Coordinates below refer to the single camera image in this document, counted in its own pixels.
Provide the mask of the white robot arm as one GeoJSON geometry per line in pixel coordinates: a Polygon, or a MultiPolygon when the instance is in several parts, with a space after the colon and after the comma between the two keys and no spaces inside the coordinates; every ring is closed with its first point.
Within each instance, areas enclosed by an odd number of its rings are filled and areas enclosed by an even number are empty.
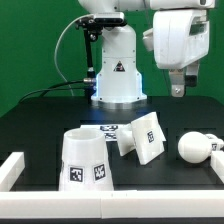
{"type": "Polygon", "coordinates": [[[91,101],[108,108],[129,109],[147,99],[136,68],[136,33],[126,11],[153,10],[152,27],[143,33],[158,68],[167,69],[171,95],[182,97],[197,85],[200,59],[208,54],[208,11],[216,0],[78,0],[89,14],[80,20],[88,43],[102,37],[102,68],[94,77],[91,101]]]}

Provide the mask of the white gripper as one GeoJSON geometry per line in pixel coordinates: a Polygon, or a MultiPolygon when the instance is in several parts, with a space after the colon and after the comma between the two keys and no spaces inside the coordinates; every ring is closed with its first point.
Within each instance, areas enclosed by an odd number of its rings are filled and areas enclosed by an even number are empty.
{"type": "Polygon", "coordinates": [[[208,54],[209,28],[205,10],[162,10],[154,14],[153,27],[143,33],[145,47],[154,52],[157,67],[171,69],[173,97],[183,97],[185,85],[197,85],[199,63],[196,61],[208,54]]]}

